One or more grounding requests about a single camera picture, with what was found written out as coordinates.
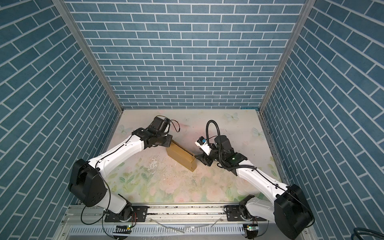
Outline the brown cardboard paper box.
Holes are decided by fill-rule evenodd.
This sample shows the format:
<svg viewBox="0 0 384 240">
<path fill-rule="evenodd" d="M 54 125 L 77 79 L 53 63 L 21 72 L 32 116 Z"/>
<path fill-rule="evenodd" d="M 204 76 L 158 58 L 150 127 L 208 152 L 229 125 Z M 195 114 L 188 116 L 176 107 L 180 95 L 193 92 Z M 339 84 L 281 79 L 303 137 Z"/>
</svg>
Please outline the brown cardboard paper box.
<svg viewBox="0 0 384 240">
<path fill-rule="evenodd" d="M 191 172 L 194 172 L 197 168 L 195 156 L 173 140 L 171 141 L 171 145 L 167 148 L 167 154 L 170 158 Z"/>
</svg>

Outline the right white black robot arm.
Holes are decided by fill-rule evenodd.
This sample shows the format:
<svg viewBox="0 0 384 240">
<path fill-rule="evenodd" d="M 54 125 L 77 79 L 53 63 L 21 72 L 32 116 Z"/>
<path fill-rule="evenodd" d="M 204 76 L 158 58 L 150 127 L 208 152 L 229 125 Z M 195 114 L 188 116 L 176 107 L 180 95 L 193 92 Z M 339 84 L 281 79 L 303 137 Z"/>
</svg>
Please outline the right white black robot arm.
<svg viewBox="0 0 384 240">
<path fill-rule="evenodd" d="M 286 185 L 259 170 L 247 157 L 234 151 L 225 135 L 215 137 L 213 143 L 200 137 L 195 144 L 203 151 L 196 159 L 209 167 L 213 162 L 221 164 L 222 168 L 247 181 L 267 198 L 267 201 L 261 201 L 249 195 L 242 200 L 239 211 L 245 220 L 252 217 L 269 220 L 291 240 L 315 222 L 314 214 L 299 186 Z"/>
</svg>

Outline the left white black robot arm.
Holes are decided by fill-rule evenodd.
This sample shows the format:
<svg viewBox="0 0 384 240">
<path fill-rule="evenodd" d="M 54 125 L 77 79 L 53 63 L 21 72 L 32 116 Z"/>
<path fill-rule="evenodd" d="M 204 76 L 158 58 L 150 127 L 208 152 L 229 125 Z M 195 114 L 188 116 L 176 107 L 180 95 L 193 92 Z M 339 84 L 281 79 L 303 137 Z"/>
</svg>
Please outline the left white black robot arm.
<svg viewBox="0 0 384 240">
<path fill-rule="evenodd" d="M 132 204 L 112 193 L 107 176 L 124 161 L 147 148 L 171 145 L 173 136 L 139 128 L 109 151 L 90 160 L 80 159 L 72 167 L 69 191 L 86 207 L 100 207 L 128 218 Z"/>
</svg>

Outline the right green circuit board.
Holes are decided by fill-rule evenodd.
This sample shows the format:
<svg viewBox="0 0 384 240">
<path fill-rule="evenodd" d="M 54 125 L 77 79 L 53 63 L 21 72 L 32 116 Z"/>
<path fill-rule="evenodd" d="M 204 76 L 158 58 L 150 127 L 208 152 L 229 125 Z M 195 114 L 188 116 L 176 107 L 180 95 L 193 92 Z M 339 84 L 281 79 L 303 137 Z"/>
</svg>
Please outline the right green circuit board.
<svg viewBox="0 0 384 240">
<path fill-rule="evenodd" d="M 246 232 L 258 232 L 259 226 L 257 225 L 243 225 Z"/>
</svg>

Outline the green circuit board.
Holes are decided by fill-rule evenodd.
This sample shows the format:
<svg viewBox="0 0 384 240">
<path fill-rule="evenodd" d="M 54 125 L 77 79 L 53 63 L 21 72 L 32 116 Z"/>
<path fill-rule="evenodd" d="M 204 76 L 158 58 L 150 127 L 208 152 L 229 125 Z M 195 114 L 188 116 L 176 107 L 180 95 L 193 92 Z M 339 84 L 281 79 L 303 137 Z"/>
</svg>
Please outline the green circuit board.
<svg viewBox="0 0 384 240">
<path fill-rule="evenodd" d="M 132 226 L 116 226 L 115 230 L 113 231 L 113 235 L 118 234 L 130 234 L 132 232 Z"/>
<path fill-rule="evenodd" d="M 257 225 L 243 225 L 246 232 L 258 232 L 259 226 Z"/>
</svg>

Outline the left green circuit board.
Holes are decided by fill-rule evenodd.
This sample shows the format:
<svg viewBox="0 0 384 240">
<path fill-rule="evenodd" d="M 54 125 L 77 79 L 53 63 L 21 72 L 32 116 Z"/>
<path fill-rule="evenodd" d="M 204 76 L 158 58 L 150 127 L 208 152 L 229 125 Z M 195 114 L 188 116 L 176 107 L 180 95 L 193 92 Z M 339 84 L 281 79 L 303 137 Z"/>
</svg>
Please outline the left green circuit board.
<svg viewBox="0 0 384 240">
<path fill-rule="evenodd" d="M 113 235 L 118 234 L 130 234 L 132 232 L 132 226 L 116 226 L 115 230 L 113 231 Z"/>
</svg>

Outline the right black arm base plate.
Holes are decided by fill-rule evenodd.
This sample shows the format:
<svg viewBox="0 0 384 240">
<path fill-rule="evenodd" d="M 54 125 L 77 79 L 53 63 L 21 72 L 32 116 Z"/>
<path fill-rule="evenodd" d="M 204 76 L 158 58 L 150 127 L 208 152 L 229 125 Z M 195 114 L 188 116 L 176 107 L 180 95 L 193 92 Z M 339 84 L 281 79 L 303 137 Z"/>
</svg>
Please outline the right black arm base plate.
<svg viewBox="0 0 384 240">
<path fill-rule="evenodd" d="M 258 216 L 252 216 L 244 206 L 225 205 L 223 210 L 227 216 L 228 222 L 266 221 L 266 219 L 260 218 Z"/>
</svg>

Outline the aluminium front rail frame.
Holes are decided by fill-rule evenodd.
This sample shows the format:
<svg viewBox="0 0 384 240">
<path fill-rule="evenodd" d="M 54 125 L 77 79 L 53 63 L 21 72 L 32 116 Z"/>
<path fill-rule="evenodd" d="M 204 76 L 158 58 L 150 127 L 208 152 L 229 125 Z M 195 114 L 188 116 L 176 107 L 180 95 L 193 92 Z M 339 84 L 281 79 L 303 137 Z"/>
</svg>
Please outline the aluminium front rail frame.
<svg viewBox="0 0 384 240">
<path fill-rule="evenodd" d="M 145 222 L 137 223 L 107 223 L 103 209 L 97 207 L 84 208 L 82 205 L 71 205 L 65 214 L 54 235 L 55 240 L 111 240 L 113 237 L 122 237 L 125 240 L 244 240 L 244 234 L 235 235 L 178 235 L 159 237 L 127 237 L 115 236 L 105 233 L 103 236 L 70 236 L 71 227 L 109 227 L 109 226 L 136 226 L 159 225 L 161 227 L 178 226 L 215 226 L 215 225 L 250 225 L 259 226 L 258 240 L 285 240 L 286 236 L 275 223 L 266 221 L 239 221 L 228 222 L 223 210 L 225 205 L 238 205 L 237 203 L 168 203 L 168 204 L 135 204 L 134 206 L 148 206 Z"/>
</svg>

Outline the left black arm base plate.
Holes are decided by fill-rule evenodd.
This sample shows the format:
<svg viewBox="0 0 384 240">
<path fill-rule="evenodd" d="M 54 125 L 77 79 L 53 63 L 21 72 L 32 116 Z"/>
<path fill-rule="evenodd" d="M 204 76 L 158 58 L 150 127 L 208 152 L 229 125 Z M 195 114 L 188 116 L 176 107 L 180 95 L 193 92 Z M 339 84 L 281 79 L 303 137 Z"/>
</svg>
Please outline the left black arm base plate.
<svg viewBox="0 0 384 240">
<path fill-rule="evenodd" d="M 105 222 L 107 223 L 137 223 L 137 222 L 145 222 L 148 206 L 128 206 L 125 207 L 120 213 L 115 214 L 112 211 L 107 211 Z"/>
</svg>

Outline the left aluminium corner post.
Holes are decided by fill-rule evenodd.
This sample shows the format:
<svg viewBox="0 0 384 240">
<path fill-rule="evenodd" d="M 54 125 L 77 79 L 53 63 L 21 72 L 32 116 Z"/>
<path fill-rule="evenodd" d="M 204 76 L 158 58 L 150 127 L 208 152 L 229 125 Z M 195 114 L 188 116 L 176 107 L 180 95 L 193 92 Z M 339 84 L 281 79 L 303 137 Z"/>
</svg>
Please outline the left aluminium corner post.
<svg viewBox="0 0 384 240">
<path fill-rule="evenodd" d="M 87 58 L 89 64 L 91 65 L 92 69 L 94 70 L 95 74 L 99 78 L 99 81 L 107 91 L 107 94 L 111 98 L 112 102 L 114 103 L 116 109 L 120 114 L 123 113 L 124 108 L 120 104 L 120 101 L 118 100 L 116 94 L 114 93 L 110 83 L 108 82 L 103 70 L 101 69 L 98 61 L 96 60 L 94 54 L 92 53 L 92 50 L 90 49 L 87 41 L 85 40 L 81 30 L 79 29 L 74 17 L 72 16 L 71 12 L 69 11 L 65 1 L 62 0 L 52 0 L 54 6 L 58 10 L 59 14 L 63 18 L 64 22 L 66 23 L 67 27 L 69 28 L 71 34 L 75 38 L 77 44 L 79 45 L 80 49 L 82 50 L 83 54 Z"/>
</svg>

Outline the aluminium corner post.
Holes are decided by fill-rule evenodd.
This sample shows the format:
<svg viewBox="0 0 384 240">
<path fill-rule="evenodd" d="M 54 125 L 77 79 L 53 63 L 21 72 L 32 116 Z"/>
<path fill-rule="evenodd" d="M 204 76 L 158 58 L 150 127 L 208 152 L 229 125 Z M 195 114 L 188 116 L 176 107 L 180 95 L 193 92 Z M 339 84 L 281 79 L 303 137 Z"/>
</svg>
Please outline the aluminium corner post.
<svg viewBox="0 0 384 240">
<path fill-rule="evenodd" d="M 259 107 L 259 112 L 260 114 L 263 113 L 267 107 L 267 103 L 273 93 L 273 90 L 275 88 L 275 86 L 277 85 L 278 81 L 279 81 L 279 77 L 281 76 L 282 74 L 282 71 L 288 61 L 288 58 L 299 38 L 299 35 L 304 27 L 304 24 L 307 20 L 307 18 L 309 17 L 309 14 L 315 4 L 315 0 L 308 0 L 308 1 L 305 1 L 305 4 L 303 5 L 303 8 L 299 14 L 299 17 L 298 17 L 298 21 L 297 23 L 295 24 L 294 28 L 293 28 L 293 31 L 292 31 L 292 34 L 287 42 L 287 45 L 284 49 L 284 52 L 283 54 L 281 55 L 281 59 L 279 61 L 279 64 L 278 66 L 276 67 L 276 70 L 274 72 L 274 75 L 272 76 L 271 78 L 271 81 L 267 87 L 267 90 L 266 90 L 266 93 L 263 97 L 263 100 L 260 104 L 260 107 Z"/>
<path fill-rule="evenodd" d="M 98 61 L 96 60 L 94 54 L 92 53 L 92 50 L 90 49 L 87 41 L 85 40 L 81 30 L 79 29 L 74 17 L 72 16 L 71 12 L 69 11 L 65 1 L 62 0 L 52 0 L 54 6 L 58 10 L 59 14 L 63 18 L 64 22 L 66 23 L 67 27 L 69 28 L 71 34 L 75 38 L 77 44 L 79 45 L 80 49 L 82 50 L 83 54 L 87 58 L 89 64 L 91 65 L 92 69 L 94 70 L 95 74 L 99 78 L 99 81 L 107 91 L 107 94 L 111 98 L 112 102 L 114 103 L 116 109 L 120 114 L 123 113 L 124 108 L 120 104 L 120 101 L 118 100 L 116 94 L 114 93 L 110 83 L 108 82 L 103 70 L 101 69 Z"/>
</svg>

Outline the right aluminium corner post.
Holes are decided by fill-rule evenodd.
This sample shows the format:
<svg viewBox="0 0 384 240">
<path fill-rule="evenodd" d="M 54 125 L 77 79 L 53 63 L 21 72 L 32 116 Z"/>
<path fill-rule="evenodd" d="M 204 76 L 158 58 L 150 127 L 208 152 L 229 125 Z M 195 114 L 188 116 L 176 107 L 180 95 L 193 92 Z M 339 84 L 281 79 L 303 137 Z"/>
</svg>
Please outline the right aluminium corner post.
<svg viewBox="0 0 384 240">
<path fill-rule="evenodd" d="M 287 42 L 287 45 L 284 49 L 284 52 L 283 54 L 281 55 L 281 59 L 279 61 L 279 64 L 278 66 L 276 67 L 276 70 L 274 72 L 274 75 L 272 76 L 271 78 L 271 81 L 267 87 L 267 90 L 266 90 L 266 93 L 263 97 L 263 100 L 260 104 L 260 107 L 259 107 L 259 112 L 260 114 L 263 113 L 267 107 L 267 103 L 273 93 L 273 90 L 275 88 L 275 86 L 277 85 L 278 81 L 279 81 L 279 77 L 281 76 L 282 74 L 282 71 L 288 61 L 288 58 L 299 38 L 299 35 L 304 27 L 304 24 L 307 20 L 307 18 L 309 17 L 309 14 L 315 4 L 315 0 L 308 0 L 308 1 L 305 1 L 305 4 L 303 5 L 303 8 L 299 14 L 299 17 L 298 17 L 298 21 L 297 23 L 295 24 L 294 28 L 293 28 L 293 31 L 292 31 L 292 34 Z"/>
</svg>

